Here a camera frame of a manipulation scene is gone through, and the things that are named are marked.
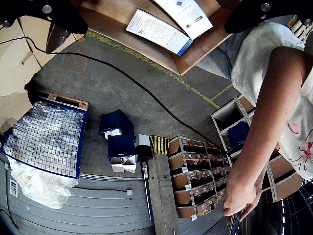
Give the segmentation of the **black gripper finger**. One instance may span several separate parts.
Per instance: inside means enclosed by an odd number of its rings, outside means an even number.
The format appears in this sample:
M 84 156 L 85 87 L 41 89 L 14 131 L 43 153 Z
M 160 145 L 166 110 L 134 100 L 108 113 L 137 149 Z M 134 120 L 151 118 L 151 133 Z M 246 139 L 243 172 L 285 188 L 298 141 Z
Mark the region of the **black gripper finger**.
M 313 23 L 311 0 L 243 0 L 225 22 L 227 33 L 245 31 L 260 22 L 280 16 L 296 15 L 301 23 Z
M 0 22 L 11 27 L 22 16 L 50 21 L 75 34 L 85 34 L 88 25 L 69 0 L 2 0 Z

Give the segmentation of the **person's hand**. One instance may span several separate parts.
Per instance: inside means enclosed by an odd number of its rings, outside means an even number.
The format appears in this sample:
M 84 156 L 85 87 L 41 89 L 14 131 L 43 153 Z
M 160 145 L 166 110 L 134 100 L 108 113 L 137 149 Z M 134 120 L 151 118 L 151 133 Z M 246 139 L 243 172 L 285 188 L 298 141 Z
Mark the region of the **person's hand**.
M 224 216 L 232 216 L 251 203 L 258 204 L 265 171 L 258 177 L 249 174 L 248 170 L 233 166 L 226 182 L 226 190 L 222 197 Z
M 235 214 L 235 217 L 239 222 L 242 222 L 242 220 L 257 206 L 255 203 L 248 204 L 242 212 L 238 212 Z

